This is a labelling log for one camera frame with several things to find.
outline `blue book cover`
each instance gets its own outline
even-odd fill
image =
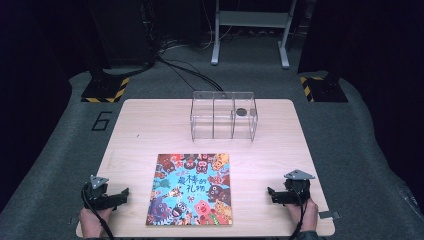
[[[230,224],[228,154],[158,155],[146,225]]]

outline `sleeve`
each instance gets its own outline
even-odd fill
[[[297,240],[319,240],[319,237],[315,231],[305,231],[297,234]]]

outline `white metal stand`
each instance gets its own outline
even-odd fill
[[[212,65],[218,65],[219,58],[219,26],[252,26],[252,27],[273,27],[284,28],[281,41],[278,41],[280,51],[281,65],[284,69],[289,68],[287,58],[286,43],[290,31],[290,25],[293,19],[293,12],[297,0],[292,0],[290,10],[287,13],[272,12],[240,12],[240,11],[220,11],[219,0],[216,0],[215,12],[215,44],[212,53]]]

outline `acrylic divider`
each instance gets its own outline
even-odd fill
[[[258,114],[253,92],[193,93],[190,114],[195,139],[250,139],[256,132]]]

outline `person's right hand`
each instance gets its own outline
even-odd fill
[[[309,198],[307,202],[303,204],[305,208],[305,215],[303,216],[303,224],[300,229],[301,232],[304,231],[316,231],[318,223],[318,205]],[[290,216],[295,224],[298,224],[300,221],[300,206],[295,204],[286,204],[286,207],[289,209]]]

